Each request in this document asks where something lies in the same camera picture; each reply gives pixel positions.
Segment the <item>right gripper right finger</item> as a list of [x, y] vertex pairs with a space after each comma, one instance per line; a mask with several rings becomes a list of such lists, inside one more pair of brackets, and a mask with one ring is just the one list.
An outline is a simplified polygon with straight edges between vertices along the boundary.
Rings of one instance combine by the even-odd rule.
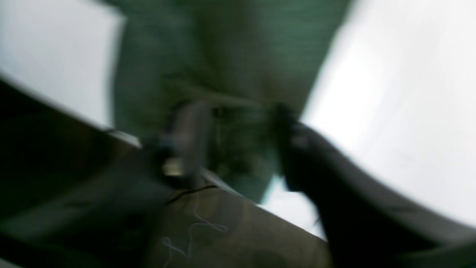
[[287, 186], [316, 206], [335, 267], [475, 267], [473, 227], [372, 178], [284, 105], [273, 124]]

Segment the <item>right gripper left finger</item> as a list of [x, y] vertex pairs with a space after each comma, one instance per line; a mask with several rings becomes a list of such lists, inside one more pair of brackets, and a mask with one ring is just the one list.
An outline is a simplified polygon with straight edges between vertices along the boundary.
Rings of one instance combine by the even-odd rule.
[[1, 222], [1, 259], [21, 268], [146, 268], [167, 200], [195, 189], [212, 107], [185, 102], [123, 160]]

